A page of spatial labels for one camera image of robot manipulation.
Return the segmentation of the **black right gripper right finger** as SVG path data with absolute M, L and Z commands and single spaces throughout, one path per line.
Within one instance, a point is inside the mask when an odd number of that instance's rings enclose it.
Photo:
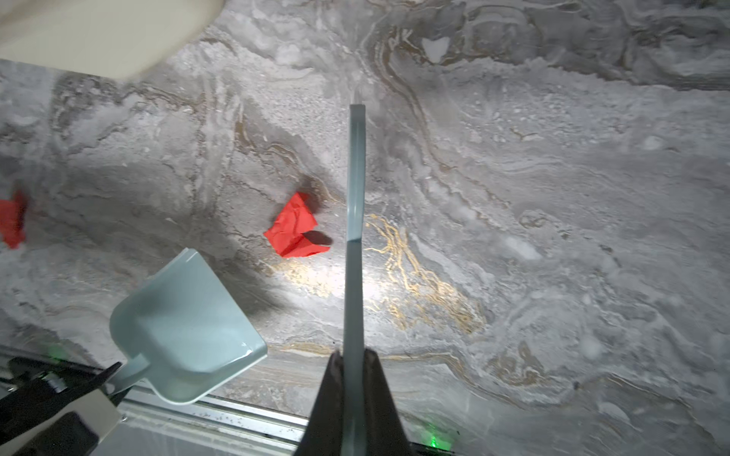
M 370 349 L 363 357 L 363 394 L 367 455 L 413 455 L 378 354 Z

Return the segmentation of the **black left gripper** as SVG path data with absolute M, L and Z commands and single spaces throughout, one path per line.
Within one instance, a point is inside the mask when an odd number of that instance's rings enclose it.
M 1 398 L 3 455 L 89 455 L 121 423 L 121 397 L 106 391 L 120 370 L 104 370 L 68 361 L 13 357 L 13 390 Z

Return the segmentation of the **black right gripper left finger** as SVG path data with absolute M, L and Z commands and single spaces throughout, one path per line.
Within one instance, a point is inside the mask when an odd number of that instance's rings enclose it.
M 344 362 L 332 353 L 296 456 L 340 455 L 343 433 Z

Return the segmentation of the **pale green hand brush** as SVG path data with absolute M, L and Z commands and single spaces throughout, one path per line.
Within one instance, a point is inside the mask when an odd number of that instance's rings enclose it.
M 366 106 L 350 106 L 350 153 L 344 294 L 342 455 L 366 453 L 363 358 L 362 232 L 366 174 Z

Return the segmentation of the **pale green dustpan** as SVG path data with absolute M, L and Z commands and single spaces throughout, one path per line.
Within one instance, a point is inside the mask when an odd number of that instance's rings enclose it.
M 111 338 L 127 363 L 113 393 L 138 382 L 192 404 L 266 359 L 266 342 L 200 253 L 186 248 L 118 304 Z

